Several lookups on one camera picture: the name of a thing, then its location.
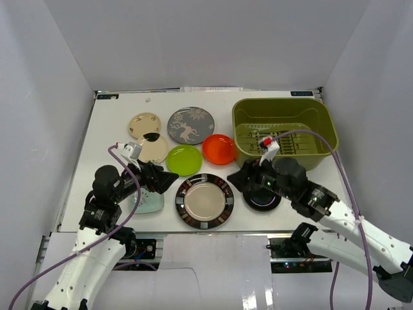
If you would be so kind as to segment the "lime green plate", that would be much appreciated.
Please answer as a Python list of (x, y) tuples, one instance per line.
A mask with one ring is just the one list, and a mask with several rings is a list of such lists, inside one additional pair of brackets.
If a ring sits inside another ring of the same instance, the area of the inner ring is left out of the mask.
[(178, 145), (171, 149), (166, 157), (169, 171), (182, 177), (195, 174), (202, 164), (201, 152), (192, 145)]

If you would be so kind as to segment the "light blue rectangular dish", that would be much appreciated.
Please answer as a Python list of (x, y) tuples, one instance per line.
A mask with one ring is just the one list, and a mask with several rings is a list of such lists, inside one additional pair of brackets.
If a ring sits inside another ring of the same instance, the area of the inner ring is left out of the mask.
[(141, 189), (141, 198), (135, 214), (149, 214), (159, 212), (164, 207), (164, 194), (149, 192)]

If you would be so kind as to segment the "glossy black plate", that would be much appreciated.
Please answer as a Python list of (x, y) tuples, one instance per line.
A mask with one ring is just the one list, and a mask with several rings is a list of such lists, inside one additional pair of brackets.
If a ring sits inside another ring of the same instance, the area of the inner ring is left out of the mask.
[(281, 197), (266, 189), (244, 191), (243, 199), (246, 204), (257, 212), (270, 212), (281, 203)]

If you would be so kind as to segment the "cream plate with black spot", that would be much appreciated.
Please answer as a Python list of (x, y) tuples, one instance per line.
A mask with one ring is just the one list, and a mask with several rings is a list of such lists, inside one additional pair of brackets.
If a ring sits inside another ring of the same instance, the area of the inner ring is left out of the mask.
[(168, 155), (169, 146), (164, 136), (157, 132), (149, 132), (137, 139), (136, 144), (141, 147), (139, 161), (154, 161), (161, 163)]

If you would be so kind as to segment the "orange plate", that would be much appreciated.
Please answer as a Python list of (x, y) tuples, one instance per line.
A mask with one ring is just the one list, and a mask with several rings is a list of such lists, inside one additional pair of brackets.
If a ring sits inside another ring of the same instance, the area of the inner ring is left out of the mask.
[(223, 134), (213, 134), (207, 137), (202, 144), (204, 157), (215, 165), (228, 165), (236, 157), (235, 142)]

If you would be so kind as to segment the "dark rimmed beige plate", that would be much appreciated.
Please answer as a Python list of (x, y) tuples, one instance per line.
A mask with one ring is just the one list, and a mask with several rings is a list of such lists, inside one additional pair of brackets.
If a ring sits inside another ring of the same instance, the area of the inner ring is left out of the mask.
[(195, 229), (209, 230), (230, 218), (234, 194), (230, 185), (219, 176), (196, 174), (178, 187), (174, 203), (184, 223)]

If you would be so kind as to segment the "grey reindeer pattern plate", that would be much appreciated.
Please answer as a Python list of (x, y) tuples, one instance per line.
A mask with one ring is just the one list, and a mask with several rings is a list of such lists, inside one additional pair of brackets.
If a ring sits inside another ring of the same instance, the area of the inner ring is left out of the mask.
[(212, 135), (215, 121), (200, 107), (185, 107), (175, 111), (167, 123), (169, 136), (177, 143), (199, 145)]

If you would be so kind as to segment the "beige plate with small marks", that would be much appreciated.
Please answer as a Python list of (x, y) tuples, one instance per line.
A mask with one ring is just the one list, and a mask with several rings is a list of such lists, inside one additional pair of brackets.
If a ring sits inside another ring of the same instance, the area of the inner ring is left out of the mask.
[(135, 115), (128, 124), (128, 133), (134, 138), (140, 138), (144, 134), (160, 132), (161, 120), (151, 112), (144, 112)]

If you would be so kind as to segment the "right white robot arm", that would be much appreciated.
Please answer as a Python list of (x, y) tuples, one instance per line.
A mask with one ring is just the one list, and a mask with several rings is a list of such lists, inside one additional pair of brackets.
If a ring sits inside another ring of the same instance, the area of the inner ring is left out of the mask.
[(361, 273), (375, 273), (384, 292), (401, 302), (412, 302), (412, 246), (357, 216), (336, 194), (310, 181), (295, 159), (245, 162), (227, 179), (240, 192), (266, 189), (286, 198), (297, 213), (346, 238), (340, 241), (302, 223), (291, 241), (296, 256), (319, 254)]

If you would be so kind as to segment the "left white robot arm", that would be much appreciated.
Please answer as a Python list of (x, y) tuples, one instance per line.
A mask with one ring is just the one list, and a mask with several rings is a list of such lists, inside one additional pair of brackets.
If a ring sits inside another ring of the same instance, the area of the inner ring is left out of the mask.
[(129, 164), (123, 172), (112, 165), (96, 170), (85, 200), (71, 259), (51, 291), (32, 309), (91, 309), (102, 285), (118, 261), (136, 251), (134, 230), (117, 224), (119, 203), (141, 188), (163, 194), (178, 179), (159, 165)]

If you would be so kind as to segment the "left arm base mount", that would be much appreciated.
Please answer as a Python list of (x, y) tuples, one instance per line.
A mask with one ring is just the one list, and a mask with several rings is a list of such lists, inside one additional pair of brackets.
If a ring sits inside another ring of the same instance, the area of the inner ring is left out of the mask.
[(153, 260), (156, 257), (156, 248), (156, 239), (134, 239), (126, 245), (126, 253), (123, 259)]

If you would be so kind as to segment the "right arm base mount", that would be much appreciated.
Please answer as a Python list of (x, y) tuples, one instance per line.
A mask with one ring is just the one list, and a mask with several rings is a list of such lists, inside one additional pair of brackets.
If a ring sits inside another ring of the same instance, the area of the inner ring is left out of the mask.
[(269, 239), (272, 274), (331, 273), (332, 260), (313, 254), (308, 247), (310, 236), (317, 231), (316, 226), (301, 223), (291, 236)]

